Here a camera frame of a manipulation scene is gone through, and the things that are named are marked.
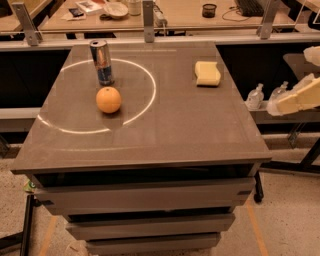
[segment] metal frame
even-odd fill
[[[21,244],[20,256],[28,256],[32,226],[33,207],[36,206],[34,195],[27,196],[23,231],[0,239],[0,252],[3,249]]]

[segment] gray table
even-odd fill
[[[92,253],[214,246],[271,159],[214,43],[110,49],[120,111],[99,112],[89,48],[75,46],[12,172]],[[199,60],[218,62],[218,88],[196,86]]]

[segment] can lid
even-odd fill
[[[90,42],[90,46],[91,47],[102,47],[102,46],[105,46],[107,44],[107,41],[106,40],[92,40]]]

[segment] background table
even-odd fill
[[[9,0],[10,5],[13,2],[18,2],[18,1]],[[27,7],[27,10],[30,14],[30,17],[32,19],[36,17],[51,2],[52,0],[24,1]],[[14,31],[20,31],[21,29],[22,27],[14,11],[12,15],[0,18],[0,32],[14,32]]]
[[[142,15],[128,15],[123,19],[111,21],[100,21],[100,14],[87,16],[86,20],[80,21],[66,21],[61,19],[63,15],[68,13],[68,8],[76,7],[75,2],[76,0],[67,0],[42,27],[42,31],[81,32],[86,30],[104,30],[109,32],[121,32],[143,30]],[[233,0],[217,0],[215,2],[218,6],[216,16],[212,19],[202,17],[202,5],[208,3],[208,1],[188,1],[186,4],[186,2],[182,0],[158,0],[156,3],[168,20],[167,29],[169,30],[204,30],[217,28],[237,29],[243,27],[257,28],[262,21],[262,17],[251,17],[250,19],[247,19],[246,17],[236,14],[235,10],[231,11],[230,8],[236,6]],[[279,10],[275,18],[275,24],[288,25],[293,24],[293,21],[283,10]]]

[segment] drawer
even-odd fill
[[[36,197],[53,215],[140,212],[242,205],[253,178],[52,187]]]
[[[66,229],[78,240],[166,236],[227,231],[233,214],[152,217],[69,223]]]
[[[216,246],[219,240],[220,235],[218,233],[136,239],[113,239],[110,241],[87,242],[87,248],[91,254],[98,255],[139,253],[211,248]]]

